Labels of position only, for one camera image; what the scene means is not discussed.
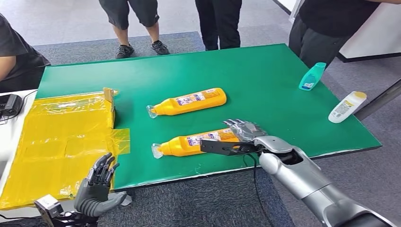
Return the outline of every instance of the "green table mat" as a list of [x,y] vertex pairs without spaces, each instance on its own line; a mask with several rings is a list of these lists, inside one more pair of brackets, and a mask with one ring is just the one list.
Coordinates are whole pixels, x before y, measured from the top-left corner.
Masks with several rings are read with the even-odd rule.
[[[298,89],[308,68],[284,44],[47,67],[37,98],[111,87],[116,128],[129,128],[131,152],[118,156],[116,189],[245,167],[242,156],[201,154],[155,159],[152,143],[225,128],[227,118],[258,123],[270,135],[301,147],[310,157],[380,146],[354,117],[327,117],[339,100],[319,83]],[[151,119],[147,105],[212,87],[227,94],[223,106]],[[251,159],[245,158],[248,165]]]

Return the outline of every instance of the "yellow plastic bag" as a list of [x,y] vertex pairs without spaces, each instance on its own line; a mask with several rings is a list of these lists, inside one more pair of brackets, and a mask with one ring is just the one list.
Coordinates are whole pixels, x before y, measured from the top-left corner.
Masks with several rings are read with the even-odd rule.
[[129,153],[129,129],[115,130],[113,123],[111,89],[35,100],[0,197],[0,210],[32,204],[46,194],[59,200],[74,197],[100,156]]

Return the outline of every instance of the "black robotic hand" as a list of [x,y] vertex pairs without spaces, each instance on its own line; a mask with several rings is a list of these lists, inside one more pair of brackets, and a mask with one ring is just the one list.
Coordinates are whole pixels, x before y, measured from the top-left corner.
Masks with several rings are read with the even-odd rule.
[[116,163],[109,169],[114,160],[111,153],[103,155],[90,169],[87,178],[82,180],[74,202],[74,208],[78,212],[90,217],[99,217],[124,201],[127,192],[120,192],[113,199],[108,199],[110,182],[119,166],[119,163]]
[[240,119],[228,119],[223,121],[223,123],[230,127],[231,131],[233,131],[241,142],[249,142],[256,137],[267,135],[257,124],[251,122],[242,121]]

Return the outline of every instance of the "robot finger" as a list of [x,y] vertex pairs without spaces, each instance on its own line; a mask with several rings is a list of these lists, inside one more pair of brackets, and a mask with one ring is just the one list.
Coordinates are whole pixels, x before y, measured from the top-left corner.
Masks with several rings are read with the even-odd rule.
[[104,165],[102,172],[100,173],[100,175],[98,176],[98,182],[99,183],[103,183],[107,177],[107,174],[109,172],[109,165]]
[[96,177],[99,174],[99,172],[102,170],[102,167],[106,160],[111,157],[111,153],[105,154],[101,156],[90,168],[87,179],[89,180],[90,184],[93,184],[94,181],[96,181]]
[[233,124],[228,122],[228,121],[223,121],[224,124],[226,124],[227,126],[232,126]]
[[244,122],[243,120],[238,119],[238,118],[237,118],[235,121],[236,121],[236,122],[239,122],[239,123],[243,123],[243,124],[247,123],[247,122]]
[[103,156],[101,156],[93,165],[94,169],[98,169],[100,166],[102,166],[102,164],[106,163],[106,161],[108,160],[108,158],[110,158],[112,156],[111,153],[107,153]]
[[120,165],[120,163],[116,163],[113,167],[110,168],[110,170],[107,172],[104,184],[109,184],[112,180],[113,174],[116,170],[116,168]]
[[115,160],[115,157],[112,156],[111,158],[109,158],[109,159],[107,160],[106,165],[110,166],[111,163],[112,163],[114,160]]
[[233,119],[227,119],[227,122],[231,123],[231,125],[238,124],[238,122],[234,121]]

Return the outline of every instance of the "leg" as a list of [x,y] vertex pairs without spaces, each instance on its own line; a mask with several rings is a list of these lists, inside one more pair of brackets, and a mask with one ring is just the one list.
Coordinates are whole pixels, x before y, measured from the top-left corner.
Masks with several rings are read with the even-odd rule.
[[299,58],[309,68],[318,62],[325,62],[328,67],[349,38],[351,36],[330,37],[308,28],[302,39]]
[[207,51],[218,50],[218,33],[212,0],[195,0],[199,14],[200,32]]
[[288,39],[288,47],[299,57],[301,54],[302,38],[308,27],[302,22],[299,15],[295,17]]
[[159,40],[160,36],[159,22],[156,22],[152,27],[146,27],[146,30],[149,32],[149,36],[152,39],[152,43]]
[[128,29],[121,30],[113,25],[113,30],[118,38],[118,42],[120,42],[120,45],[130,45],[130,43],[128,42]]
[[99,0],[100,5],[109,17],[109,22],[113,25],[114,33],[120,42],[119,50],[116,54],[117,59],[128,58],[134,52],[128,42],[128,14],[130,8],[127,0]]
[[238,32],[239,14],[242,0],[212,0],[220,49],[240,47],[241,40]]
[[158,55],[169,54],[167,46],[159,40],[159,15],[157,0],[129,0],[139,22],[145,26],[152,39],[152,49]]

